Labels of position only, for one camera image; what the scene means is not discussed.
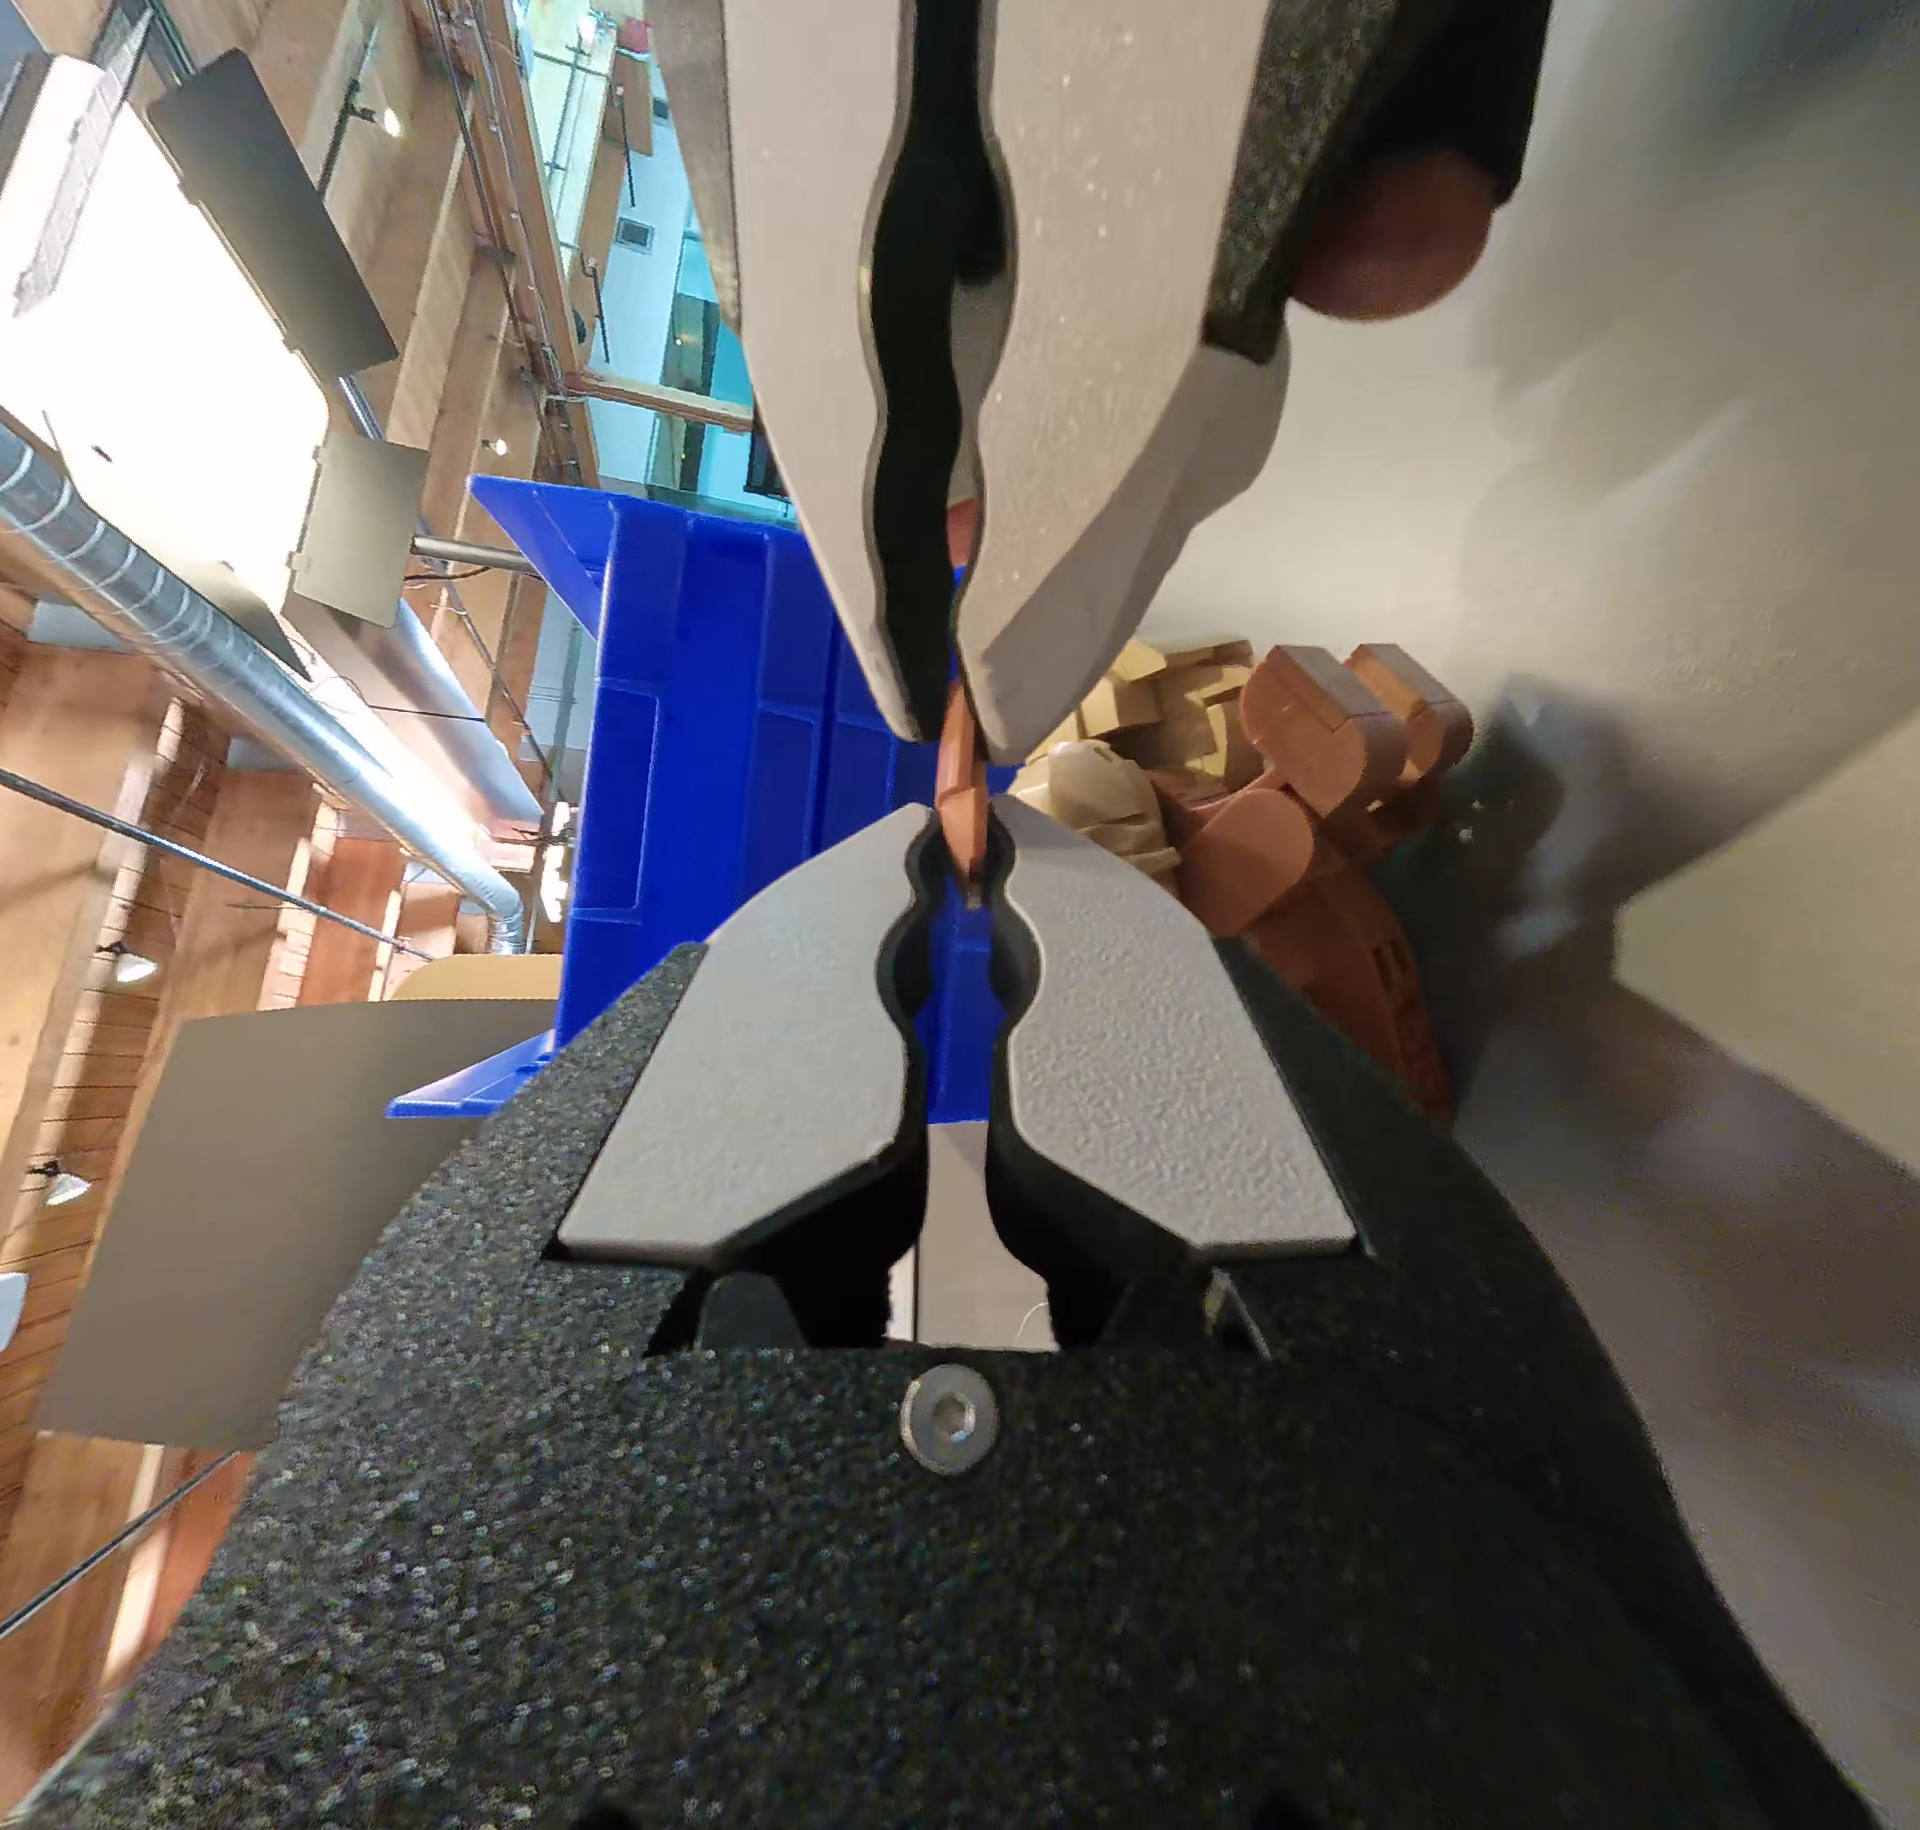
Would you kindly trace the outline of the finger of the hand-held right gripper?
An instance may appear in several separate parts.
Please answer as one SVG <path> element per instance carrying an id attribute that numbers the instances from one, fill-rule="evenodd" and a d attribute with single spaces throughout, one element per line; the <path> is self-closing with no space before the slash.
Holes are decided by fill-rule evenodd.
<path id="1" fill-rule="evenodd" d="M 1011 297 L 956 649 L 995 758 L 1066 720 L 1274 445 L 1287 356 L 1204 343 L 1269 2 L 987 0 Z"/>
<path id="2" fill-rule="evenodd" d="M 915 137 L 917 0 L 646 0 L 755 409 L 878 714 L 947 702 L 958 184 Z"/>

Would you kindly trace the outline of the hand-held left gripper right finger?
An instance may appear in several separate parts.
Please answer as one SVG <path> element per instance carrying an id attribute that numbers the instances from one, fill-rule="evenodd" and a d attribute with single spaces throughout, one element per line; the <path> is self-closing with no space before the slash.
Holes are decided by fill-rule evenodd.
<path id="1" fill-rule="evenodd" d="M 1356 1226 L 1206 927 L 1041 810 L 1003 795 L 993 814 L 998 1082 L 1020 1156 L 1203 1263 L 1351 1248 Z"/>

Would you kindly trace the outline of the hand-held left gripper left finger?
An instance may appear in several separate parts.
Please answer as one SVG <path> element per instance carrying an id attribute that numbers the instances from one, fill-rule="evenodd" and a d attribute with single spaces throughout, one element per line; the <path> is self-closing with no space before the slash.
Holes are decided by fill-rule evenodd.
<path id="1" fill-rule="evenodd" d="M 905 805 L 729 918 L 557 1230 L 576 1257 L 736 1263 L 877 1163 L 907 1122 L 909 1038 L 882 994 L 920 908 Z"/>

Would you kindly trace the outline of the stack of blue plastic bins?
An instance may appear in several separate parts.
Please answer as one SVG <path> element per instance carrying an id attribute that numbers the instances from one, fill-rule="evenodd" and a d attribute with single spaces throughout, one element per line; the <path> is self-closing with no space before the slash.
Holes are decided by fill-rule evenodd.
<path id="1" fill-rule="evenodd" d="M 877 711 L 804 535 L 483 476 L 474 491 L 598 634 L 557 1027 L 418 1091 L 398 1121 L 487 1118 L 671 950 L 897 808 L 936 745 Z"/>

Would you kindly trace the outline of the thin brown brick plate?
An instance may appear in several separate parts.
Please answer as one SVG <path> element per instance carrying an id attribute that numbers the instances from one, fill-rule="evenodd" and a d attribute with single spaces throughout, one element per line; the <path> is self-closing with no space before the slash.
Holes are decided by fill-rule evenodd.
<path id="1" fill-rule="evenodd" d="M 991 853 L 991 758 L 984 751 L 971 687 L 954 646 L 935 771 L 935 810 L 958 897 L 978 908 Z"/>

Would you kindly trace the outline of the brown brick assembly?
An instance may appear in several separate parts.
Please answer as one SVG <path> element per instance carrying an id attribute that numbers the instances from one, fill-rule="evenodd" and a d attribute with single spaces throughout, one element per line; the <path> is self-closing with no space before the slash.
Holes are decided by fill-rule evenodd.
<path id="1" fill-rule="evenodd" d="M 1439 1125 L 1454 1084 L 1401 921 L 1374 868 L 1429 828 L 1475 740 L 1470 708 L 1393 643 L 1349 660 L 1277 646 L 1252 668 L 1238 726 L 1257 777 L 1200 795 L 1152 774 L 1179 863 L 1173 886 L 1244 943 Z"/>

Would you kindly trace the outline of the grey desk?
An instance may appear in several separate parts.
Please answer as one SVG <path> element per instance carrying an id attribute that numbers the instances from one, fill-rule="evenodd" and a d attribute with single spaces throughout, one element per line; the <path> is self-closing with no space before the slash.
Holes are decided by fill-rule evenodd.
<path id="1" fill-rule="evenodd" d="M 1917 714 L 1917 0 L 1557 0 L 1472 278 L 1293 356 L 1152 636 L 1401 643 L 1472 706 L 1391 874 L 1459 1138 L 1917 1825 L 1917 1179 L 1616 976 L 1644 891 Z"/>

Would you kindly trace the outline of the person's right hand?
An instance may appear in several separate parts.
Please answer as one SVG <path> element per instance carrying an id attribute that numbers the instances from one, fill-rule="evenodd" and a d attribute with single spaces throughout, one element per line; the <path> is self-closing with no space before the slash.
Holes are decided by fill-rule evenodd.
<path id="1" fill-rule="evenodd" d="M 1472 275 L 1499 204 L 1490 171 L 1454 147 L 1369 163 L 1316 218 L 1289 293 L 1349 323 L 1425 310 Z"/>

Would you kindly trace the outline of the white ceiling light panel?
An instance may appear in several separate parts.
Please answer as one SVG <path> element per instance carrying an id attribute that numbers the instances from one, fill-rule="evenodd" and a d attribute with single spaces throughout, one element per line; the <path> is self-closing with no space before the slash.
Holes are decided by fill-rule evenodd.
<path id="1" fill-rule="evenodd" d="M 4 97 L 2 402 L 83 505 L 283 660 L 328 402 L 108 76 L 29 51 Z"/>

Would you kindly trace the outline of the silver ventilation duct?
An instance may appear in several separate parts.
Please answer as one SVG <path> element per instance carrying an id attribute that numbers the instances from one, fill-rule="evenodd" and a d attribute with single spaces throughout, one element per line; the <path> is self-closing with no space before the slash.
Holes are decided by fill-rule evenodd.
<path id="1" fill-rule="evenodd" d="M 398 776 L 262 643 L 97 517 L 49 455 L 2 426 L 2 518 L 36 586 L 227 720 L 301 766 L 337 801 L 362 810 L 492 920 L 492 952 L 518 954 L 526 904 L 485 859 L 476 832 L 428 787 Z"/>

